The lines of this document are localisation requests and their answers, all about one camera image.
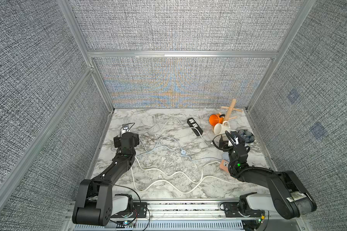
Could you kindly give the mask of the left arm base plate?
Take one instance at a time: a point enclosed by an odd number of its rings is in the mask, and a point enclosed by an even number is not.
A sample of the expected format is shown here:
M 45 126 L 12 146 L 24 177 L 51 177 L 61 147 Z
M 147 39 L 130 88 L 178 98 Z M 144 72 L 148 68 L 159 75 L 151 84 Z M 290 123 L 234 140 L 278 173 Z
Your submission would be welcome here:
M 147 217 L 147 203 L 146 202 L 134 202 L 134 208 L 132 210 L 127 209 L 126 211 L 119 212 L 112 218 L 146 218 Z

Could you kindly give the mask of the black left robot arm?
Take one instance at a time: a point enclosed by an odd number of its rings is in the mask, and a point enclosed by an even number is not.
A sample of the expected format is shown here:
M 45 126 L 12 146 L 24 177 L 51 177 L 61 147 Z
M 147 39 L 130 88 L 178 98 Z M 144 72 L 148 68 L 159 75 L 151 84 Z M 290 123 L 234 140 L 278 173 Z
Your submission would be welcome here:
M 114 145 L 117 152 L 110 166 L 96 177 L 80 183 L 72 214 L 74 224 L 106 226 L 113 215 L 119 212 L 130 214 L 135 210 L 132 196 L 113 194 L 113 187 L 132 167 L 139 135 L 126 132 L 116 136 Z

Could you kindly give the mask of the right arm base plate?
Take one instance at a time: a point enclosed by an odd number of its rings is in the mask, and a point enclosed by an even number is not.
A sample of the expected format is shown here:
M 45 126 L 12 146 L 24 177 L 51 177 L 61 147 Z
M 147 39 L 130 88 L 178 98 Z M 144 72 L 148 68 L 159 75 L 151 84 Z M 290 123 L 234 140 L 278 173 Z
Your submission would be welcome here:
M 222 202 L 219 208 L 227 218 L 260 218 L 265 213 L 263 210 L 251 209 L 242 201 Z

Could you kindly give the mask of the pink power strip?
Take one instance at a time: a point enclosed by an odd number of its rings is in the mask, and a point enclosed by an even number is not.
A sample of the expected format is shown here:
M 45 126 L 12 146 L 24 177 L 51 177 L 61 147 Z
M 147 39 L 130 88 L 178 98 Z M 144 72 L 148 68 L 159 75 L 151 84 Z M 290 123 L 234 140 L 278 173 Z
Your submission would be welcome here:
M 222 169 L 223 171 L 229 173 L 228 165 L 229 165 L 229 162 L 223 159 L 223 160 L 221 161 L 219 167 L 220 167 L 220 169 Z

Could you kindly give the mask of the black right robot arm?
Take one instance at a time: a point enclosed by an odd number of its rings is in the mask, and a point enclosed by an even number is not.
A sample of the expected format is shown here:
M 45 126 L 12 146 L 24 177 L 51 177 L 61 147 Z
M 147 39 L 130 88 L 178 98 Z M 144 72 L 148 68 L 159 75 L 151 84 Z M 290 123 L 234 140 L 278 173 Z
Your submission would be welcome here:
M 294 172 L 249 165 L 247 158 L 251 148 L 238 133 L 226 131 L 221 134 L 217 148 L 228 153 L 227 170 L 231 177 L 265 187 L 270 192 L 241 195 L 237 207 L 242 216 L 274 211 L 284 219 L 292 219 L 317 210 L 315 200 Z

